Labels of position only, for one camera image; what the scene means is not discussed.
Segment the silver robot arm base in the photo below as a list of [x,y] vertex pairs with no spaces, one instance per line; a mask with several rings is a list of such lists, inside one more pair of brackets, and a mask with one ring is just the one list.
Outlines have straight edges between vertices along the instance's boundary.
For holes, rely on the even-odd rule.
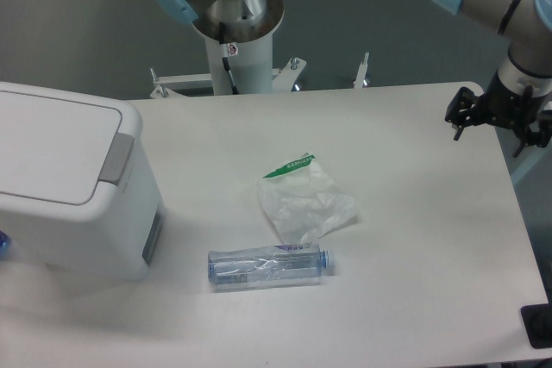
[[273,89],[273,35],[283,0],[155,0],[174,21],[203,37],[215,94]]

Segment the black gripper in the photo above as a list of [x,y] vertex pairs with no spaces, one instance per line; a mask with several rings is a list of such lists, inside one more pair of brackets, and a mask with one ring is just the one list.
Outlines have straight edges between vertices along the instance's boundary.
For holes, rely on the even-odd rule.
[[[444,121],[450,123],[455,131],[453,140],[459,140],[465,128],[484,123],[512,129],[519,139],[512,156],[518,157],[526,147],[545,148],[550,142],[551,110],[545,109],[536,117],[543,102],[544,96],[513,92],[495,73],[483,95],[477,96],[471,89],[462,86],[449,103]],[[530,127],[535,120],[537,131]]]

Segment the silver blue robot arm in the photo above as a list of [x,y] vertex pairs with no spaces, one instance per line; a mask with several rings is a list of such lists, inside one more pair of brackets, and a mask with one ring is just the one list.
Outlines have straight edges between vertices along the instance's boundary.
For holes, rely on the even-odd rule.
[[505,60],[486,91],[477,96],[461,87],[444,119],[460,136],[465,128],[489,124],[511,130],[526,147],[551,139],[551,0],[432,0],[453,15],[461,13],[510,41]]

